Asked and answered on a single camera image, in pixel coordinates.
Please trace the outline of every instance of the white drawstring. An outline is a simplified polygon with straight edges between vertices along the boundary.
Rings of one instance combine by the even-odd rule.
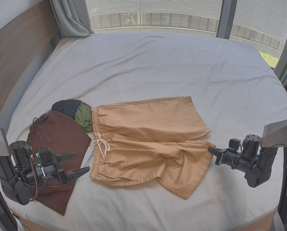
[[[98,139],[98,140],[95,140],[95,141],[93,141],[93,142],[91,142],[90,146],[98,145],[99,150],[100,150],[100,152],[101,152],[101,154],[102,154],[102,157],[103,157],[103,159],[105,160],[105,162],[107,163],[106,153],[107,153],[107,152],[110,152],[110,145],[109,145],[105,140],[103,140],[103,139],[101,138],[101,135],[100,135],[99,133],[97,133],[97,134],[98,134],[98,136],[99,136],[99,139]],[[101,144],[105,145],[105,151],[104,151],[104,153],[102,152]]]

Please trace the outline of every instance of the khaki shorts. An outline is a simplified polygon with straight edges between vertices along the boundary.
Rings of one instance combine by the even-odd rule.
[[[95,140],[90,177],[111,186],[128,186],[156,179],[186,199],[211,161],[208,147],[197,140],[210,133],[191,97],[156,98],[92,108]]]

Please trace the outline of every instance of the bed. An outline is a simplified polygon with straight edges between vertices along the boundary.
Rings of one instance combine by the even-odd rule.
[[[261,136],[265,124],[287,119],[285,89],[249,44],[180,33],[94,34],[58,43],[13,113],[7,139],[26,140],[33,118],[61,99],[95,107],[188,95],[211,129],[204,139],[218,148],[226,148],[230,138]],[[51,230],[236,230],[277,206],[282,160],[279,149],[269,181],[250,188],[242,172],[216,166],[213,158],[187,200],[155,180],[118,188],[85,174],[64,216],[37,201],[6,202],[22,218]]]

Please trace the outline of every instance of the folded clothing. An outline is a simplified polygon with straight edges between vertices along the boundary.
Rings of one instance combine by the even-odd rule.
[[[90,137],[74,119],[58,111],[50,111],[37,119],[30,126],[27,138],[34,154],[43,147],[48,147],[54,154],[76,152],[75,158],[60,164],[64,171],[80,168],[90,142]],[[36,200],[64,215],[74,186],[75,182],[61,187],[44,187],[38,190]]]
[[[186,199],[212,159],[197,140],[210,133],[191,97],[157,98],[92,108],[95,141],[90,177],[111,186],[156,179]]]
[[[72,117],[86,133],[93,131],[90,105],[80,100],[60,100],[53,104],[51,110],[56,110]]]

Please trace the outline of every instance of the white bed sheet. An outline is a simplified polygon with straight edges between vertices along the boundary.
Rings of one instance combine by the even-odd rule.
[[[205,139],[218,148],[226,148],[230,138],[261,136],[265,124],[287,119],[287,93],[249,44],[178,33],[96,34],[59,42],[15,110],[7,138],[26,140],[33,118],[61,99],[98,106],[188,95],[211,129]],[[235,230],[276,207],[282,156],[280,149],[271,178],[257,188],[213,158],[187,200],[154,180],[110,187],[85,174],[76,181],[65,216],[37,201],[7,204],[51,230]]]

